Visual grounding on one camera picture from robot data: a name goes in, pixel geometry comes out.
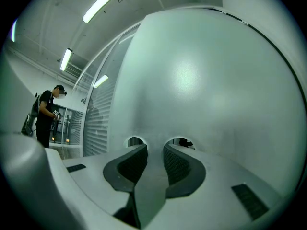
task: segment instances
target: man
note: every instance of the man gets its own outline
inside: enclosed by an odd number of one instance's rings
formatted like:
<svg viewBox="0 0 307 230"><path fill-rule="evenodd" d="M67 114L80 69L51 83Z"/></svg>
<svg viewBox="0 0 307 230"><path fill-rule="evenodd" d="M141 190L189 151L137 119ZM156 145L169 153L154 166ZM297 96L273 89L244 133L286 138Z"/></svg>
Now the man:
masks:
<svg viewBox="0 0 307 230"><path fill-rule="evenodd" d="M53 91L46 90L40 96L39 113L36 122L36 137L44 148L49 148L49 137L52 121L56 115L52 113L53 98L63 98L66 95L63 85L57 85Z"/></svg>

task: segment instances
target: glass panel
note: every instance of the glass panel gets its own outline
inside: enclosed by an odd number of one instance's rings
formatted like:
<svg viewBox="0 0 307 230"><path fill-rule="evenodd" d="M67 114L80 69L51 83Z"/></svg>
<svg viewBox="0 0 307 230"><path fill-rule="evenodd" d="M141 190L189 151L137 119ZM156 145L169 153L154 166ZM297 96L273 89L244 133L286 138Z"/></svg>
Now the glass panel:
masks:
<svg viewBox="0 0 307 230"><path fill-rule="evenodd" d="M71 108L68 108L65 116L62 118L63 132L62 144L64 145L64 158L77 158L80 157L80 132L83 126L82 119L86 113L85 103L87 95L90 91L94 76L98 68L106 56L107 52L112 47L109 45L88 67L83 76L78 81L77 85L72 90L72 103Z"/></svg>
<svg viewBox="0 0 307 230"><path fill-rule="evenodd" d="M84 156L107 152L107 129L113 92L121 63L137 29L133 28L120 38L100 70L85 118Z"/></svg>

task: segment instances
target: black pants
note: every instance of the black pants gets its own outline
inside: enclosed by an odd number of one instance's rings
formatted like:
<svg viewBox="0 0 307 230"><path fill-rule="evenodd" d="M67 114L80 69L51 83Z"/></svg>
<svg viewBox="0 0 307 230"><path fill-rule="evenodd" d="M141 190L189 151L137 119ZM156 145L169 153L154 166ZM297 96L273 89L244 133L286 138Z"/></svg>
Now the black pants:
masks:
<svg viewBox="0 0 307 230"><path fill-rule="evenodd" d="M49 148L50 130L36 126L36 137L44 148Z"/></svg>

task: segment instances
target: white curved panel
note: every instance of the white curved panel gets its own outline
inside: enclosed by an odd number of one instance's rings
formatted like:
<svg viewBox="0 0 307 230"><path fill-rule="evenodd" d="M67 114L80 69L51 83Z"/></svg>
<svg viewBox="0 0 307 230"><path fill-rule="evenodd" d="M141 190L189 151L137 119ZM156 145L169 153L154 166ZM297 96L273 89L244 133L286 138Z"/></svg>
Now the white curved panel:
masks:
<svg viewBox="0 0 307 230"><path fill-rule="evenodd" d="M152 149L174 137L238 162L282 196L306 147L295 79L257 32L215 11L148 15L126 53L109 120L109 147L131 136Z"/></svg>

